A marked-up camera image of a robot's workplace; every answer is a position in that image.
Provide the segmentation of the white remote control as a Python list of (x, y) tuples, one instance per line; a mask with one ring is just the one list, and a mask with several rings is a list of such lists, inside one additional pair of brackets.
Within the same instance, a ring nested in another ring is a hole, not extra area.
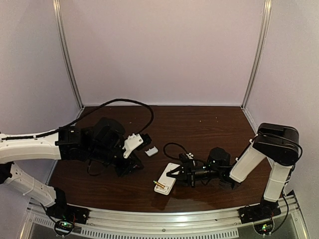
[(179, 166), (179, 164), (175, 164), (175, 163), (169, 163), (166, 168), (164, 169), (163, 173), (161, 174), (161, 176), (159, 177), (159, 179), (157, 180), (158, 182), (167, 185), (168, 187), (165, 187), (164, 189), (160, 188), (159, 186), (155, 185), (154, 187), (154, 191), (156, 193), (159, 194), (163, 194), (163, 195), (169, 195), (174, 184), (175, 184), (175, 178), (173, 177), (167, 177), (166, 173), (177, 168)]

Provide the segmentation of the gold AAA battery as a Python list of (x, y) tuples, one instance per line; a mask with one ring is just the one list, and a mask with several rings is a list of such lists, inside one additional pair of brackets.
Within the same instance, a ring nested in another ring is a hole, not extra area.
[(165, 187), (168, 187), (167, 185), (162, 184), (162, 183), (160, 183), (160, 182), (158, 182), (158, 181), (153, 181), (153, 183), (154, 183), (155, 185), (159, 186), (159, 187), (162, 188), (162, 189), (164, 189)]

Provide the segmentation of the white battery cover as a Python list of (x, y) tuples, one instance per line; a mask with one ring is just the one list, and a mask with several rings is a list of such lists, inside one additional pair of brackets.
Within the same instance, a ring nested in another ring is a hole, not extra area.
[(154, 147), (152, 147), (152, 148), (146, 150), (146, 151), (145, 151), (145, 154), (146, 154), (148, 157), (152, 157), (152, 156), (154, 156), (155, 154), (157, 154), (158, 151), (159, 151), (159, 150), (154, 146)]

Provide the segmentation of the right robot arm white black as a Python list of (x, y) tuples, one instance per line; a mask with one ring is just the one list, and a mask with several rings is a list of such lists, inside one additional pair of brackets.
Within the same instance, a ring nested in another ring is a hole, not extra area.
[(264, 159), (269, 158), (274, 164), (261, 202), (255, 210), (273, 214), (284, 186), (303, 154), (299, 138), (298, 130), (292, 126), (264, 122), (234, 163), (230, 162), (231, 155), (220, 147), (211, 149), (206, 161), (196, 159), (190, 153), (181, 153), (178, 157), (181, 165), (166, 173), (166, 176), (183, 181), (190, 187), (195, 187), (197, 181), (210, 182), (218, 178), (221, 183), (234, 189)]

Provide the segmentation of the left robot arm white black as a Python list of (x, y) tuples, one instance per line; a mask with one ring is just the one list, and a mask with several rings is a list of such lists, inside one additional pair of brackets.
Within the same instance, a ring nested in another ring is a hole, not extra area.
[(21, 160), (79, 160), (113, 166), (122, 177), (143, 164), (135, 155), (151, 142), (148, 134), (125, 136), (124, 127), (114, 119), (101, 118), (94, 126), (77, 128), (67, 126), (39, 135), (0, 136), (0, 182), (11, 184), (24, 195), (36, 199), (53, 215), (68, 210), (63, 190), (46, 186), (26, 174), (16, 161)]

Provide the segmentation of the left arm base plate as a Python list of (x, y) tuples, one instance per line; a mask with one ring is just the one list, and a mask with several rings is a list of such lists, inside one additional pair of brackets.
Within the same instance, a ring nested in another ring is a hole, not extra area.
[(90, 210), (87, 208), (67, 205), (65, 208), (53, 205), (46, 209), (47, 214), (56, 219), (75, 222), (78, 224), (86, 224)]

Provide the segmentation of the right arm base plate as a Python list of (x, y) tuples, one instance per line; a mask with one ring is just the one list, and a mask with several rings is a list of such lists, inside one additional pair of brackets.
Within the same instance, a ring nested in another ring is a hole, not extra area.
[(281, 214), (281, 210), (278, 206), (272, 208), (270, 206), (258, 204), (254, 206), (242, 207), (238, 209), (238, 213), (241, 223), (245, 224), (270, 219), (273, 216), (278, 216)]

